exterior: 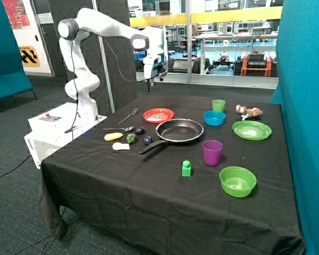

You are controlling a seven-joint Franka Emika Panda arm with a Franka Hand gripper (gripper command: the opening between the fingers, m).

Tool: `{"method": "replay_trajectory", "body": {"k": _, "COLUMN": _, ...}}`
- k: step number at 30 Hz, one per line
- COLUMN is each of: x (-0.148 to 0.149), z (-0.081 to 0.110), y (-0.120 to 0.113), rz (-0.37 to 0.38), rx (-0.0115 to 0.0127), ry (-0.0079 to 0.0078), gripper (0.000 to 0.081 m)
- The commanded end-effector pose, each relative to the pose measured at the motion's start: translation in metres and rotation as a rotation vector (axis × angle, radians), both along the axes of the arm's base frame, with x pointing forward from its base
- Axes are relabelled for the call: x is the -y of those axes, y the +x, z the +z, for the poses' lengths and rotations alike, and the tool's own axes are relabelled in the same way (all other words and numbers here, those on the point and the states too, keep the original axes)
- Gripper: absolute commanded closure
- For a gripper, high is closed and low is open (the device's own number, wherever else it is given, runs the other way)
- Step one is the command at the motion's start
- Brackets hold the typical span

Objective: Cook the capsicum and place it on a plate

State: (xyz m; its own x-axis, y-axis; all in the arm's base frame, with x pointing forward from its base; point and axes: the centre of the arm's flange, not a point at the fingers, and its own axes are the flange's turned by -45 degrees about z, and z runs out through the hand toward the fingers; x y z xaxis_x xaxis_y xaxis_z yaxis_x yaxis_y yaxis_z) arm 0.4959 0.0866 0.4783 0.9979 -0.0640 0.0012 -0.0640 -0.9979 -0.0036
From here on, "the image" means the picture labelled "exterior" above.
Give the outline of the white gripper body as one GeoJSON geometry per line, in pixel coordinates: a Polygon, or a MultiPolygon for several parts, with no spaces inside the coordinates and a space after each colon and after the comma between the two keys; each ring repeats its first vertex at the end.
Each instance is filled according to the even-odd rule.
{"type": "Polygon", "coordinates": [[[167,75],[168,61],[164,53],[148,54],[143,59],[143,64],[145,79],[160,78],[161,75],[167,75]]]}

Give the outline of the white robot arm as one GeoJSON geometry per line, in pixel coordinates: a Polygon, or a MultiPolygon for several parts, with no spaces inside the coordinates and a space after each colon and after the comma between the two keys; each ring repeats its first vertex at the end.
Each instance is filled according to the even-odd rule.
{"type": "Polygon", "coordinates": [[[143,70],[145,80],[149,84],[153,85],[156,78],[161,80],[167,75],[165,33],[160,28],[146,27],[137,30],[99,11],[82,8],[76,18],[62,20],[58,24],[58,32],[65,65],[76,75],[76,78],[65,85],[65,91],[79,104],[77,119],[80,122],[99,119],[97,104],[89,94],[99,87],[100,80],[87,67],[80,48],[80,42],[90,34],[128,38],[134,51],[145,51],[147,55],[143,59],[143,70]]]}

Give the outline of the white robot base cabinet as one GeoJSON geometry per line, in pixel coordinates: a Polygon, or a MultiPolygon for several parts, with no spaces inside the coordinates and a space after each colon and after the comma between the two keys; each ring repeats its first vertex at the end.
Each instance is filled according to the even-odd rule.
{"type": "Polygon", "coordinates": [[[24,136],[24,140],[37,169],[40,169],[42,160],[104,119],[106,116],[102,115],[92,120],[84,118],[75,103],[65,103],[28,119],[31,132],[24,136]]]}

